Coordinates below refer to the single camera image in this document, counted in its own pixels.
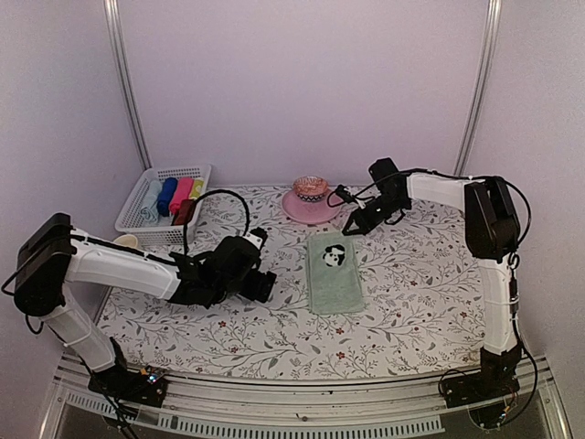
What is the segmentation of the dark red towel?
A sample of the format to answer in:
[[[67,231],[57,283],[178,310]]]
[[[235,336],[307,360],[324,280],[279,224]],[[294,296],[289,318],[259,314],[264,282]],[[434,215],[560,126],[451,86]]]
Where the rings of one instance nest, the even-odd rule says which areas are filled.
[[[187,198],[181,201],[179,209],[176,211],[172,225],[173,226],[184,226],[187,225],[193,218],[196,209],[196,201],[191,198]]]

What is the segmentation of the green panda towel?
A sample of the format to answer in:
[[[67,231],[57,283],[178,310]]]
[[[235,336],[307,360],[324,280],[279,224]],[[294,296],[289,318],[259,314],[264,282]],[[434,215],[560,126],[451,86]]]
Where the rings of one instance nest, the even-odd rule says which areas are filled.
[[[309,307],[319,316],[361,312],[364,299],[353,240],[340,232],[318,233],[307,240]]]

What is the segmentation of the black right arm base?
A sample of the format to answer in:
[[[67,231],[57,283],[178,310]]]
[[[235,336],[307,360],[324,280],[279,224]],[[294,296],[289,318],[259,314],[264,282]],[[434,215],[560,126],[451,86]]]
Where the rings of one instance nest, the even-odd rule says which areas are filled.
[[[522,356],[522,349],[515,347],[502,355],[496,355],[482,348],[480,350],[480,370],[463,372],[448,370],[438,384],[439,394],[448,408],[455,408],[488,402],[469,411],[472,422],[481,428],[499,428],[511,410],[520,385],[516,376],[516,366]]]

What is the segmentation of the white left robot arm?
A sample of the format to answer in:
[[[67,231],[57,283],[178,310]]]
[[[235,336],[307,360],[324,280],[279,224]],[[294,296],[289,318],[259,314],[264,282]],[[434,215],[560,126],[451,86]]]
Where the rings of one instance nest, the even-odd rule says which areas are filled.
[[[264,303],[276,281],[275,273],[260,270],[266,240],[265,230],[257,228],[224,238],[211,252],[159,255],[91,236],[74,228],[68,214],[56,213],[21,246],[16,269],[1,290],[100,373],[101,383],[115,396],[126,397],[136,379],[121,365],[113,341],[72,297],[70,285],[106,285],[205,308],[233,295]]]

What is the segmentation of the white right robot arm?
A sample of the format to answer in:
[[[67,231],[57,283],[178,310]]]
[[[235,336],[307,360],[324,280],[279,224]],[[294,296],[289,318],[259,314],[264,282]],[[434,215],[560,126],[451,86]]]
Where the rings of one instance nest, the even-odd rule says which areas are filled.
[[[485,335],[481,359],[521,352],[515,317],[519,294],[512,261],[525,235],[509,193],[512,185],[498,176],[456,177],[435,170],[399,170],[392,159],[377,160],[368,172],[378,195],[334,189],[340,203],[355,204],[342,233],[366,235],[380,224],[400,222],[412,202],[429,201],[463,214],[465,245],[477,260],[484,285]]]

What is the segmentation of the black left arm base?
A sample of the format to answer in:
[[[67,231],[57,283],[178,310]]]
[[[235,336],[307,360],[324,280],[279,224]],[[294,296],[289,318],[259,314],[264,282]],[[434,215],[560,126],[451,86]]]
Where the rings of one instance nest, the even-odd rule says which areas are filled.
[[[165,400],[168,381],[163,373],[146,366],[130,370],[120,349],[114,345],[114,363],[103,371],[90,369],[88,389],[114,400],[133,402],[161,408]]]

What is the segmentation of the light blue rolled towel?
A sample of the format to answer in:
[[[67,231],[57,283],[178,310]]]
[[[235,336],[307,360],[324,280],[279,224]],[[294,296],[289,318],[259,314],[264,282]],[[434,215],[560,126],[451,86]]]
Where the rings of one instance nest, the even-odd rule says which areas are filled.
[[[159,180],[149,182],[139,209],[140,216],[146,224],[154,224],[158,221],[157,200],[162,187],[163,185]]]

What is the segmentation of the patterned small bowl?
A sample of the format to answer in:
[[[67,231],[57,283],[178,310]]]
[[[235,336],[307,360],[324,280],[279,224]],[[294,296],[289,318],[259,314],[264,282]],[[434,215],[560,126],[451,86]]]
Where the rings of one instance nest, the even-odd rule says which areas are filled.
[[[322,177],[304,176],[297,178],[292,185],[294,194],[304,202],[318,202],[323,199],[329,189],[327,181]]]

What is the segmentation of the pink plate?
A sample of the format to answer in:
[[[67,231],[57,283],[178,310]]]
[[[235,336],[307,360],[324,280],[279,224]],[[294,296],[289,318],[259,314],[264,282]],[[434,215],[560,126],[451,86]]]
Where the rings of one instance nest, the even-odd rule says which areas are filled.
[[[331,208],[323,198],[317,202],[302,201],[291,189],[282,197],[282,211],[291,220],[304,225],[320,225],[333,220],[341,211]]]

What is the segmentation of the white plastic basket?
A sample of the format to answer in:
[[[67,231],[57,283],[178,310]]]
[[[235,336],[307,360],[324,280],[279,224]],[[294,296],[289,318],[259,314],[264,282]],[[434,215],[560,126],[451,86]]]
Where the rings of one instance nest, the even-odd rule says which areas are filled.
[[[149,168],[138,177],[130,195],[127,197],[117,220],[115,229],[122,234],[132,234],[138,238],[143,247],[154,245],[179,245],[183,240],[181,226],[171,224],[172,218],[160,218],[149,223],[140,214],[144,196],[152,181],[163,183],[168,177],[192,177],[203,181],[202,192],[207,191],[212,172],[212,165],[180,166],[167,168]]]

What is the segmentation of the white cup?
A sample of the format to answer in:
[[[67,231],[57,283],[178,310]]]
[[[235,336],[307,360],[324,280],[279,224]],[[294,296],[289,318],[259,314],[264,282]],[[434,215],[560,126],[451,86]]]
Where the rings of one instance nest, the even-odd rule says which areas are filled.
[[[131,249],[138,249],[140,247],[138,239],[132,234],[118,236],[113,243]]]

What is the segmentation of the yellow green rolled towel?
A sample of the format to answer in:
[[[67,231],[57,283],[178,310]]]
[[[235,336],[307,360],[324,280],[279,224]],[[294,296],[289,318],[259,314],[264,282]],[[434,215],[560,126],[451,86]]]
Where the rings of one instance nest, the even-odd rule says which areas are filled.
[[[188,198],[191,200],[197,200],[204,191],[204,185],[205,181],[203,179],[194,179]]]

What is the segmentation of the pink rolled towel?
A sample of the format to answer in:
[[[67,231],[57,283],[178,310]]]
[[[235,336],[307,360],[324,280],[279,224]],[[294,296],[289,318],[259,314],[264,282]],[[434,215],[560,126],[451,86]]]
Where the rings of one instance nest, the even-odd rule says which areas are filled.
[[[193,185],[194,179],[191,177],[182,177],[177,180],[174,195],[169,203],[169,212],[171,215],[175,215],[180,209],[182,202],[189,198]]]

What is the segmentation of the dark blue rolled towel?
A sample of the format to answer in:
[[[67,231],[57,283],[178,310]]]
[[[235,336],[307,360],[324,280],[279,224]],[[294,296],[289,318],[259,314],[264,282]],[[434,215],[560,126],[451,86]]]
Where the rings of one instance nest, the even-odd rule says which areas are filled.
[[[169,177],[163,182],[156,201],[156,209],[160,216],[168,217],[170,215],[170,203],[176,192],[177,185],[178,180],[174,177]]]

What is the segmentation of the aluminium front rail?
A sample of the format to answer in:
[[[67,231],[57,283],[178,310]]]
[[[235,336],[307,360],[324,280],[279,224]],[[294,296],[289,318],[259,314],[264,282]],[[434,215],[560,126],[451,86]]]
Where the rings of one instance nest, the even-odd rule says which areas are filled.
[[[459,407],[440,372],[348,381],[272,381],[170,372],[161,407],[129,405],[122,428],[64,355],[49,389],[43,438],[573,438],[544,357],[516,369],[518,393]]]

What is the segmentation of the right aluminium frame post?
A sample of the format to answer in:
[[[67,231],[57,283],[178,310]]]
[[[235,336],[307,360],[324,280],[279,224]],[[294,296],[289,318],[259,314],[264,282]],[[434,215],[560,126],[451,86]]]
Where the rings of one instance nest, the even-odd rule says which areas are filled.
[[[497,46],[502,3],[503,2],[501,0],[489,0],[487,2],[484,35],[471,105],[463,129],[463,137],[453,169],[453,173],[456,176],[463,175],[473,149],[474,138],[480,122],[481,112],[484,105],[484,96],[487,91]]]

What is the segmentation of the aluminium frame post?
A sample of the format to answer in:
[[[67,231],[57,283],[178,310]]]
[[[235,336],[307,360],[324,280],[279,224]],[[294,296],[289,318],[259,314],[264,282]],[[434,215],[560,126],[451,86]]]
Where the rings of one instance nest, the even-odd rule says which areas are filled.
[[[112,56],[121,86],[122,99],[129,120],[133,142],[143,170],[152,166],[152,160],[145,142],[144,130],[133,92],[132,79],[124,45],[119,2],[104,0],[106,26],[112,48]]]
[[[463,175],[473,149],[474,138],[480,122],[481,112],[484,105],[484,96],[487,91],[497,46],[502,3],[503,2],[501,0],[489,0],[487,2],[484,35],[471,105],[463,129],[463,137],[453,169],[453,173],[456,176]]]

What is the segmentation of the left aluminium frame post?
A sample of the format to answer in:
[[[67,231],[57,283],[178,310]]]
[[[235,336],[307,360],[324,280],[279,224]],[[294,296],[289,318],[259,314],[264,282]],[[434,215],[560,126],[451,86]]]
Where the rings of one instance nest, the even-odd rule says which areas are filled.
[[[143,170],[152,166],[152,160],[145,142],[144,130],[133,92],[132,79],[124,45],[119,2],[104,0],[106,26],[112,48],[112,56],[121,86],[122,99],[129,120],[133,142]]]

